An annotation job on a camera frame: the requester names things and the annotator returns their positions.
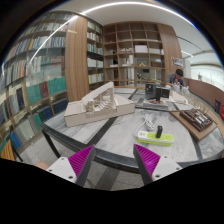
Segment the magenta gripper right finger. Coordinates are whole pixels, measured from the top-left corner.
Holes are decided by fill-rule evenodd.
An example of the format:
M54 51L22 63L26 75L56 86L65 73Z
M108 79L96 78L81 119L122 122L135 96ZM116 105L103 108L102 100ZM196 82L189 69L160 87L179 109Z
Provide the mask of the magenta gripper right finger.
M133 146L133 154L145 185L182 169L182 167L169 156L159 156L138 144Z

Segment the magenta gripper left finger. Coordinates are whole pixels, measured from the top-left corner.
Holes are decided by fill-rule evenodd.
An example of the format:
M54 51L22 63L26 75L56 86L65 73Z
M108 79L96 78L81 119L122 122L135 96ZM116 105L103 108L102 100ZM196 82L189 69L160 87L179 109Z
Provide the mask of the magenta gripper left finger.
M47 171L83 187L94 157L95 146L91 145L69 158L60 157L47 169Z

